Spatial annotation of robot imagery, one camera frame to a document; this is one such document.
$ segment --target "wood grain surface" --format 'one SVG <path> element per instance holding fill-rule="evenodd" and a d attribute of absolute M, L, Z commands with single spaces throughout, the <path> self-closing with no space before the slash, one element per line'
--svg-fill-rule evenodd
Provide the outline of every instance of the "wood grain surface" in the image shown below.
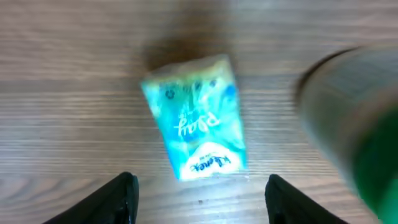
<path fill-rule="evenodd" d="M 351 223 L 376 219 L 310 146 L 292 90 L 336 50 L 398 37 L 395 0 L 0 0 L 0 223 L 42 223 L 126 170 L 137 223 L 268 223 L 280 174 Z M 139 82 L 233 60 L 249 170 L 177 182 Z"/>

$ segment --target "green object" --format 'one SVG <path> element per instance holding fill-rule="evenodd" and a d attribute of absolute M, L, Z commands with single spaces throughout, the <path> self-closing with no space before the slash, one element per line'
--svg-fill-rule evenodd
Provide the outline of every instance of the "green object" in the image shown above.
<path fill-rule="evenodd" d="M 354 161 L 359 195 L 383 223 L 398 223 L 398 108 L 381 116 Z"/>

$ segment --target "brown tabletop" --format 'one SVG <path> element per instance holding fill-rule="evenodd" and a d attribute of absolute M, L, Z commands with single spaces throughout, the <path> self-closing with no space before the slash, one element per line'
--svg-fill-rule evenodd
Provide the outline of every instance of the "brown tabletop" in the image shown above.
<path fill-rule="evenodd" d="M 374 223 L 308 145 L 299 74 L 347 47 L 398 37 L 395 0 L 1 0 L 0 223 L 41 223 L 122 171 L 137 223 L 268 223 L 276 173 L 351 223 Z M 152 68 L 227 53 L 249 171 L 178 182 L 139 82 Z"/>

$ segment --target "wooden surface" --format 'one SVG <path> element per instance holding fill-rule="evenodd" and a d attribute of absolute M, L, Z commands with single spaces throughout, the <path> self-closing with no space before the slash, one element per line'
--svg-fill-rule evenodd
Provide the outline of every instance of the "wooden surface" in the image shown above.
<path fill-rule="evenodd" d="M 0 223 L 41 223 L 118 173 L 137 223 L 268 223 L 280 174 L 351 223 L 374 223 L 308 145 L 299 74 L 336 50 L 398 37 L 395 0 L 0 0 Z M 139 88 L 148 69 L 228 53 L 249 171 L 177 182 Z"/>

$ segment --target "tissue packet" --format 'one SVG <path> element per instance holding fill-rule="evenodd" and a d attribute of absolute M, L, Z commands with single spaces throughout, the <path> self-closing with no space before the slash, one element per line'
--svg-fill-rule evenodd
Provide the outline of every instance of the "tissue packet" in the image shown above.
<path fill-rule="evenodd" d="M 228 56 L 167 65 L 141 85 L 178 179 L 246 169 L 239 94 Z"/>

